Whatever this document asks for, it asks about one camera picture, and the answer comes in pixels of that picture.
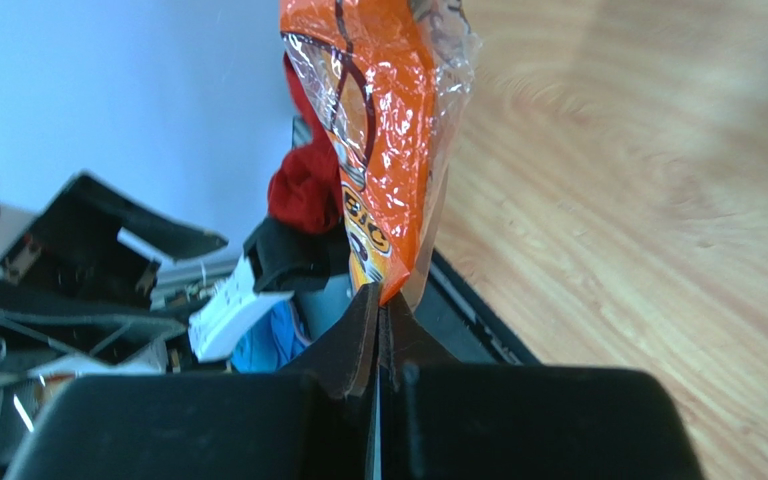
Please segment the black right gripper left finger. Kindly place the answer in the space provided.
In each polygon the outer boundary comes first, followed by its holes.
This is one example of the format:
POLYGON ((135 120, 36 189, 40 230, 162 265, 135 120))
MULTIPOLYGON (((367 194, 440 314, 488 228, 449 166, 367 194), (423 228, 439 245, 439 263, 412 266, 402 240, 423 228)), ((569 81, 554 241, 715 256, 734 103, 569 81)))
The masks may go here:
POLYGON ((369 479, 374 466, 380 286, 360 288, 340 319, 285 369, 302 393, 299 479, 369 479))

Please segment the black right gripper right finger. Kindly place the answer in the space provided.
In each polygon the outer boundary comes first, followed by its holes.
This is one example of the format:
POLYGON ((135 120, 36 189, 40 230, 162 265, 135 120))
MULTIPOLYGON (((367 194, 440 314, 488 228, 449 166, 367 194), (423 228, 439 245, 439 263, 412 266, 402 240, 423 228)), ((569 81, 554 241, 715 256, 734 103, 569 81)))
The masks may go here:
POLYGON ((383 479, 398 479, 401 473, 404 434, 400 432, 402 407, 398 401, 404 367, 455 361, 455 357, 419 324, 403 294, 395 295, 379 309, 378 440, 383 479))

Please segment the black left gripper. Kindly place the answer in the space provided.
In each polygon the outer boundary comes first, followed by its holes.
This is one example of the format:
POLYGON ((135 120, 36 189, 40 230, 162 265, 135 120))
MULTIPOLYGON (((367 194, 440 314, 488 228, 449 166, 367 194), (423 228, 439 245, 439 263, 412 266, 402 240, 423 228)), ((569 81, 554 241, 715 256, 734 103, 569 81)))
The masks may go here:
POLYGON ((223 235, 165 217, 82 172, 0 257, 4 278, 15 284, 0 280, 0 326, 102 363, 127 362, 184 333, 175 315, 148 310, 158 263, 121 243, 122 230, 175 261, 228 245, 223 235))

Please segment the orange Bic razor bag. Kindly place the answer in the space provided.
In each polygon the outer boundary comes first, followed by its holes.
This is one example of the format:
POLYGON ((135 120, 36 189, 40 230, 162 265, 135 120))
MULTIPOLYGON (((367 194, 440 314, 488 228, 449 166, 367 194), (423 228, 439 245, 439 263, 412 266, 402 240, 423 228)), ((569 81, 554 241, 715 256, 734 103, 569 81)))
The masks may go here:
POLYGON ((355 287, 416 307, 481 46, 458 1, 284 1, 280 31, 335 150, 355 287))

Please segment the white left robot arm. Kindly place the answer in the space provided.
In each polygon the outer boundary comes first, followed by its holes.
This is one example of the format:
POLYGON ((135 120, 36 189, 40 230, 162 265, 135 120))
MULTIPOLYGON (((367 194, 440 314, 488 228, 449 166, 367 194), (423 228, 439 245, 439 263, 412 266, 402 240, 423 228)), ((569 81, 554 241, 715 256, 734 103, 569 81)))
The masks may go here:
POLYGON ((209 360, 221 340, 234 340, 273 303, 322 289, 347 254, 336 232, 311 237, 267 218, 210 300, 157 307, 160 263, 124 244, 122 232, 174 260, 227 245, 222 235, 164 217, 87 172, 40 214, 0 205, 0 338, 117 365, 188 335, 209 360))

